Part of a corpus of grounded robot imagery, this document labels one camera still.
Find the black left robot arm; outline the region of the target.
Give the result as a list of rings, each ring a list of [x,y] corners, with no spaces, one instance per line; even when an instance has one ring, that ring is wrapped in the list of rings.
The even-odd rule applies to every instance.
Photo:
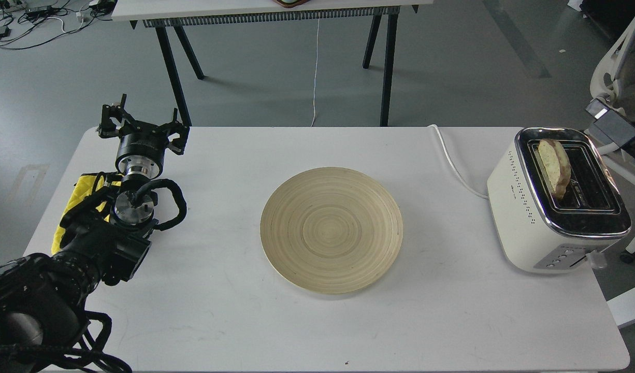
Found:
[[[180,187],[162,179],[166,150],[182,155],[190,125],[175,109],[168,123],[138,121],[119,104],[104,105],[97,128],[117,138],[116,171],[95,174],[92,189],[62,215],[59,249],[31,253],[0,265],[0,372],[66,370],[131,372],[104,352],[112,320],[88,311],[87,297],[100,283],[133,278],[154,231],[186,217]]]

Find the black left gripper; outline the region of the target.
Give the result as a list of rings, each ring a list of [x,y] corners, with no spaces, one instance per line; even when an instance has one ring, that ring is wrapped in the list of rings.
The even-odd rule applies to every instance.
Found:
[[[120,139],[116,169],[121,174],[160,176],[166,149],[176,155],[185,153],[190,124],[180,121],[178,108],[173,109],[171,120],[160,129],[149,123],[135,124],[133,116],[125,110],[126,99],[127,94],[122,94],[119,102],[102,105],[97,134],[102,139]]]

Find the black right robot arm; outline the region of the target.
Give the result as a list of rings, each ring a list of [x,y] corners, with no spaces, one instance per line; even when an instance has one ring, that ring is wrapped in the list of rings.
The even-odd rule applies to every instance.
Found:
[[[593,117],[589,134],[611,151],[621,150],[635,159],[635,123],[611,108],[600,97],[592,99],[586,111]]]

